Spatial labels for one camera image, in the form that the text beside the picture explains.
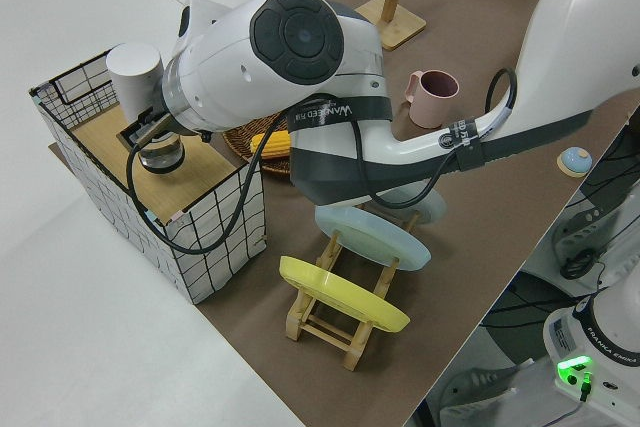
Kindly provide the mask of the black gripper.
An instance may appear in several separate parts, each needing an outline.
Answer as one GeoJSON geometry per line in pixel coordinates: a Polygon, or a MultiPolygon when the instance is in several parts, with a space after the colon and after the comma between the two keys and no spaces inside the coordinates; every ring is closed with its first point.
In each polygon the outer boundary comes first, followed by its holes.
{"type": "Polygon", "coordinates": [[[117,139],[126,149],[145,147],[152,140],[165,134],[171,134],[173,117],[167,112],[154,112],[149,108],[139,114],[137,119],[116,134],[117,139]]]}

